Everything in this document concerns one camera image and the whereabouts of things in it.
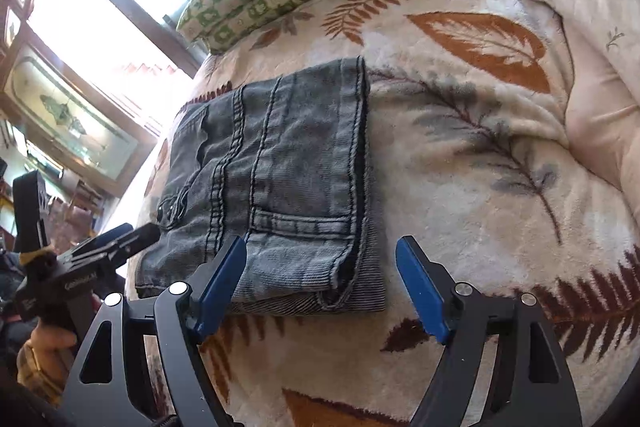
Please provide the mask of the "person's left hand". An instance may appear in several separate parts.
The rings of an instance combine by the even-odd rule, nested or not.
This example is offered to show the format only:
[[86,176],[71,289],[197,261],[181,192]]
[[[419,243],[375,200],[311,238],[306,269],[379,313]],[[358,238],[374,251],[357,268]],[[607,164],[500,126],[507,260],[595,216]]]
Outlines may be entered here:
[[67,329],[39,321],[30,335],[32,351],[40,372],[63,388],[73,366],[77,337]]

